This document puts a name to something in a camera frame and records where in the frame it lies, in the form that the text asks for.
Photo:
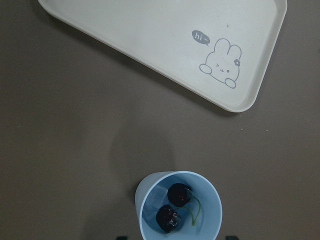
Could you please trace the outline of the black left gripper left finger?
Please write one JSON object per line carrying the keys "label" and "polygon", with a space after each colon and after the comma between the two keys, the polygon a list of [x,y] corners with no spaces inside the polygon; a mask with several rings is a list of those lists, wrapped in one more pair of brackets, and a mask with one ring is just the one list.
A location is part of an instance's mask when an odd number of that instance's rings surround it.
{"label": "black left gripper left finger", "polygon": [[116,240],[128,240],[127,236],[117,236]]}

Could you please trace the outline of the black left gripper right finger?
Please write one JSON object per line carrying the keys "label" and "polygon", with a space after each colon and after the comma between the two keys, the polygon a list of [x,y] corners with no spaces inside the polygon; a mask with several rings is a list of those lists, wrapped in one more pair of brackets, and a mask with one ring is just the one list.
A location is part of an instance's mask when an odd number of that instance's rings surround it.
{"label": "black left gripper right finger", "polygon": [[225,240],[237,240],[237,236],[235,235],[228,235],[225,237]]}

